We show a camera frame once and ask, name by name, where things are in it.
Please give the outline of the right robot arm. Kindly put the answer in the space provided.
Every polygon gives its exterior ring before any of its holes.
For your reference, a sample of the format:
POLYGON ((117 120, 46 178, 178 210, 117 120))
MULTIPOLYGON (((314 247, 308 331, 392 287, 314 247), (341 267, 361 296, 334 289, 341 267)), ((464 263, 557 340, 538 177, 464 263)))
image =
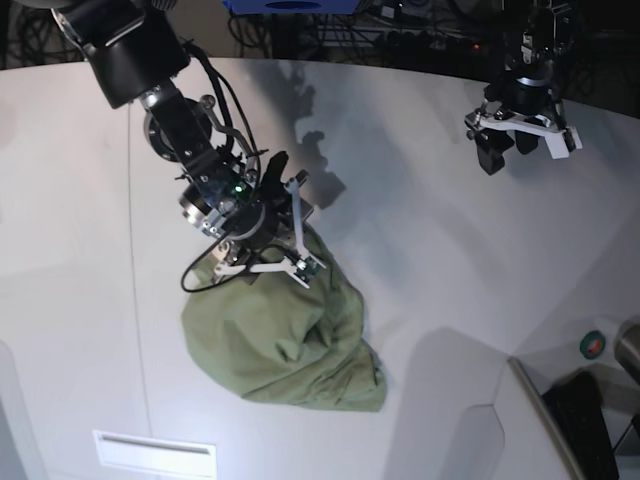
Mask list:
POLYGON ((288 155, 261 162, 252 134, 233 125, 225 80, 200 48, 180 42, 158 2, 75 1, 52 15, 112 107, 143 105, 148 143, 188 182, 180 204, 192 225, 248 257, 289 246, 288 155))

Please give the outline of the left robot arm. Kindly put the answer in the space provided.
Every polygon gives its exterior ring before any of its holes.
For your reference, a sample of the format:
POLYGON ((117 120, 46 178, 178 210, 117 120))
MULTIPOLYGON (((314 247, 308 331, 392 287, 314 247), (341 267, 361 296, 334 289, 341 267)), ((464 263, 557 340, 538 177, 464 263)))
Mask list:
POLYGON ((504 30, 502 71, 484 88, 481 105, 465 117, 467 137, 480 167, 493 175, 515 147, 528 155, 543 140, 554 159, 583 147, 567 122, 561 98, 560 63, 575 38, 575 7, 568 1, 529 1, 503 6, 511 21, 504 30))

